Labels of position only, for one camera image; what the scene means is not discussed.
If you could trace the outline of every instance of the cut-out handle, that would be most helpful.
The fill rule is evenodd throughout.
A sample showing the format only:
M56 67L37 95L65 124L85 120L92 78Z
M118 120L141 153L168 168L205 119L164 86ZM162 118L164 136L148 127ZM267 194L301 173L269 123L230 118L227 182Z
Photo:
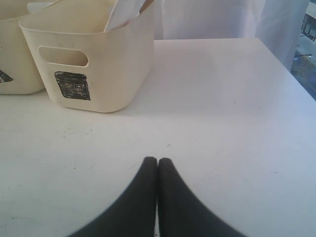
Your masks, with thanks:
M50 64L86 67L89 63L88 57L75 49L41 46L39 47L39 55Z
M29 2L27 4L27 9L29 13L34 13L36 11L42 10L45 7L48 7L50 5L54 4L54 2Z

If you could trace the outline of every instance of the black label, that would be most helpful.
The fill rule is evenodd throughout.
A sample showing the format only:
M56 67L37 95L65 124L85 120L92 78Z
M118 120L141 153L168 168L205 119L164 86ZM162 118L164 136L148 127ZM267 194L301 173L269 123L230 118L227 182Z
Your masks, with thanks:
M91 100L87 77L84 74L55 72L55 77L65 98Z
M12 77L0 70L0 83L13 81Z

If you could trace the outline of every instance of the white tabletop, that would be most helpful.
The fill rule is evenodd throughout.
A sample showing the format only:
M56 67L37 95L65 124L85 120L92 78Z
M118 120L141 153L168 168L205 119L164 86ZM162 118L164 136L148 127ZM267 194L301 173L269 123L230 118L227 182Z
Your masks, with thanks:
M258 39L155 47L117 113L62 108L46 92L0 96L0 236L71 233L155 156L250 237L315 237L316 102Z

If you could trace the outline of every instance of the white curtain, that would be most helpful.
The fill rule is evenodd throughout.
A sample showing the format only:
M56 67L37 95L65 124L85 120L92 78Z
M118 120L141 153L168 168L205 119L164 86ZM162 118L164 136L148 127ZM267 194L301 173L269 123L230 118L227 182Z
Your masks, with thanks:
M156 0L156 39L258 37L290 69L308 2Z

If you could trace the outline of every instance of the cream plastic basket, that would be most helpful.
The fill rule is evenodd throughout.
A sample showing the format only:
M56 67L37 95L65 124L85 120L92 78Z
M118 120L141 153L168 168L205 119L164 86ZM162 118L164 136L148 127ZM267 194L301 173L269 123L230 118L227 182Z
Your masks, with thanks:
M19 20L30 14L28 4L33 4L31 9L41 9L47 2L55 0L0 0L0 94L30 94L44 89Z
M20 21L50 99L64 107L126 107L154 58L154 4L126 26L104 32L115 0L68 0Z

